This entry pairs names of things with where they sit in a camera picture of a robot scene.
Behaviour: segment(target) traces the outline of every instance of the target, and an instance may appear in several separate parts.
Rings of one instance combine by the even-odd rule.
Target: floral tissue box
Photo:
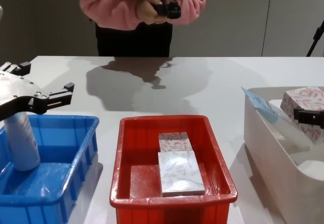
[[[292,119],[314,144],[324,142],[324,131],[317,125],[299,124],[294,119],[294,109],[324,110],[324,92],[316,86],[303,87],[285,92],[281,109]]]
[[[163,197],[203,195],[203,179],[193,151],[159,152]]]
[[[186,132],[161,133],[158,135],[161,152],[192,151]]]

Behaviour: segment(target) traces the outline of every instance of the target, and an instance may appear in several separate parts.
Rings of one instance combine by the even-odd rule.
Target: black object in hand
[[[152,4],[157,14],[167,17],[169,19],[178,19],[181,17],[181,7],[178,3],[169,4]]]

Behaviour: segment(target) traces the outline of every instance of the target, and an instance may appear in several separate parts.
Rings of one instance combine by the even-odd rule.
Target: blue paper
[[[251,101],[253,107],[263,116],[265,117],[271,124],[277,122],[278,114],[273,111],[270,107],[269,103],[264,100],[262,97],[254,94],[253,92],[242,88],[245,92],[248,99]]]

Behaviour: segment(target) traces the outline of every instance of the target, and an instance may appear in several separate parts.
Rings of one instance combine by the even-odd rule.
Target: black pants
[[[141,23],[132,31],[100,28],[96,25],[99,56],[169,57],[172,29],[169,23]]]

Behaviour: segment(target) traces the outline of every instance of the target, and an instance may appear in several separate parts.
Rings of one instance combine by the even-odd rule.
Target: gray wall
[[[269,0],[207,0],[201,17],[174,32],[173,56],[261,56]]]
[[[94,25],[78,0],[0,0],[0,62],[37,55],[95,56]],[[177,26],[171,56],[304,56],[324,19],[324,0],[208,0],[201,17]],[[314,55],[321,56],[324,38]]]
[[[324,0],[271,0],[263,56],[305,56],[324,20]],[[313,56],[323,56],[324,36]]]
[[[0,64],[29,61],[38,54],[29,0],[0,0]]]

